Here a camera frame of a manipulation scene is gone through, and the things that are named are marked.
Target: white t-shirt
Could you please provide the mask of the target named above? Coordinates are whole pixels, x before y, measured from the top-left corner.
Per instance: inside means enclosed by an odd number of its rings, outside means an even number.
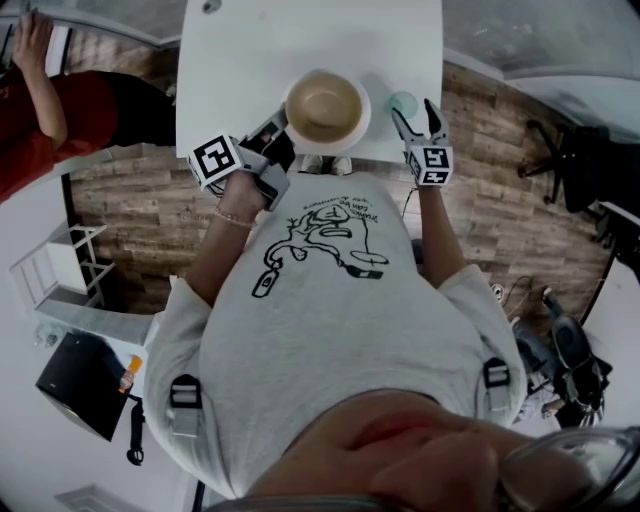
[[[483,365],[510,370],[491,413]],[[213,310],[178,280],[149,349],[145,411],[160,444],[225,497],[244,495],[295,437],[337,403],[402,389],[510,425],[524,400],[507,319],[476,266],[439,290],[416,270],[399,212],[374,178],[297,175]],[[174,436],[174,378],[200,380],[197,438]]]

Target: bracelet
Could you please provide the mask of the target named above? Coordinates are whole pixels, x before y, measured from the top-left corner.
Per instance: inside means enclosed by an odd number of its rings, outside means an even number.
[[[234,226],[239,226],[241,228],[253,229],[253,227],[255,226],[253,222],[244,222],[235,215],[223,212],[217,206],[213,209],[213,215],[221,218],[222,220],[226,220],[229,224],[233,224]]]

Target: office chair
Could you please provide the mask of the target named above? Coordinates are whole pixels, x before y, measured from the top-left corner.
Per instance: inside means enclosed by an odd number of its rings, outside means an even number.
[[[545,204],[553,204],[558,199],[560,184],[564,183],[567,210],[571,213],[586,212],[595,220],[600,215],[589,209],[597,198],[598,167],[606,154],[609,130],[606,127],[571,129],[558,126],[563,133],[562,143],[557,148],[553,140],[538,121],[527,122],[527,128],[540,132],[551,159],[537,169],[518,169],[518,176],[529,178],[554,171],[553,192],[545,196]]]

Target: white table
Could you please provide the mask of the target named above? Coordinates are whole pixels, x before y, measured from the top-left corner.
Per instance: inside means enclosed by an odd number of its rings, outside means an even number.
[[[440,104],[441,0],[222,0],[204,14],[189,0],[178,72],[177,154],[212,136],[244,137],[271,116],[285,90],[312,69],[359,80],[371,97],[364,138],[345,155],[402,162],[385,104],[407,91],[410,120],[428,132],[424,98]]]

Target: strap buckle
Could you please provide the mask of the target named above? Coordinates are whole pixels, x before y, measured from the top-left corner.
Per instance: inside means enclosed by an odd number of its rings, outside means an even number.
[[[489,397],[489,410],[504,411],[509,406],[509,384],[511,383],[509,368],[502,359],[494,357],[485,363],[483,373]]]
[[[202,409],[200,381],[191,375],[173,380],[170,391],[173,410],[173,435],[197,437],[199,411]]]

